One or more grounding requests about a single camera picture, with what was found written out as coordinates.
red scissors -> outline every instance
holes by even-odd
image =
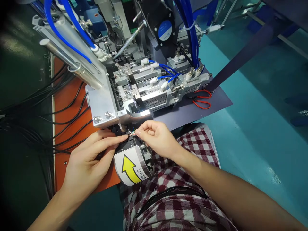
[[[209,109],[212,105],[209,103],[209,102],[206,102],[206,101],[202,101],[202,100],[197,100],[197,98],[211,98],[212,97],[212,94],[207,91],[207,90],[198,90],[198,91],[195,91],[194,93],[198,93],[198,92],[205,92],[205,93],[208,93],[209,96],[194,96],[194,97],[188,97],[188,98],[191,98],[192,99],[192,102],[198,107],[198,108],[201,108],[201,109]],[[198,103],[204,103],[204,104],[208,104],[209,106],[208,107],[201,107],[200,105],[197,104]]]

forearm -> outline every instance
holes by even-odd
[[[69,218],[80,204],[81,202],[70,200],[70,196],[60,190],[28,228],[28,231],[66,230]]]
[[[244,230],[305,230],[265,193],[182,149],[172,159]]]

yellow arrow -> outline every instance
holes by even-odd
[[[136,165],[124,154],[122,172],[126,172],[128,178],[136,184],[140,182],[141,179],[139,179],[135,173],[134,167],[136,167]]]

orange work surface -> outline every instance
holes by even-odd
[[[55,59],[55,70],[54,73],[56,73],[63,65],[63,63],[59,59]],[[77,77],[74,78],[68,85],[66,85],[61,91],[57,92],[54,95],[55,100],[55,111],[59,111],[66,106],[68,106],[72,100],[74,99],[78,88],[80,87],[80,84],[82,81],[78,79]],[[55,122],[57,123],[63,123],[66,121],[71,120],[78,112],[80,105],[82,103],[82,100],[85,96],[85,86],[84,84],[78,94],[78,97],[74,104],[69,107],[68,109],[64,110],[63,112],[55,114]],[[88,104],[87,101],[84,102],[81,113],[87,108]],[[72,123],[63,133],[61,133],[59,136],[55,138],[55,145],[59,144],[71,136],[75,135],[77,131],[82,128],[87,122],[92,120],[91,110],[88,109],[81,117],[79,117],[74,123]],[[55,134],[58,134],[63,128],[65,128],[67,124],[64,125],[55,125]],[[82,129],[74,138],[69,140],[68,142],[61,144],[59,146],[56,146],[57,149],[64,150],[70,146],[73,146],[74,144],[78,143],[79,141],[87,138],[92,133],[97,131],[98,128],[93,127],[93,123],[90,122],[84,129]],[[64,181],[65,177],[65,171],[67,164],[65,162],[69,163],[70,154],[65,153],[58,153],[55,154],[55,187],[56,191],[58,191]],[[109,171],[107,172],[106,176],[102,180],[102,182],[99,184],[97,189],[94,192],[100,192],[104,189],[107,189],[113,185],[116,185],[120,182],[120,179],[115,171],[114,164],[112,162]]]

checkered shorts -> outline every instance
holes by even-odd
[[[206,125],[177,139],[200,159],[220,167],[211,131]],[[173,161],[153,155],[155,175],[132,187],[120,185],[124,204],[124,230],[237,230],[207,193]],[[204,196],[176,194],[165,196],[138,217],[146,202],[170,187],[188,187]]]

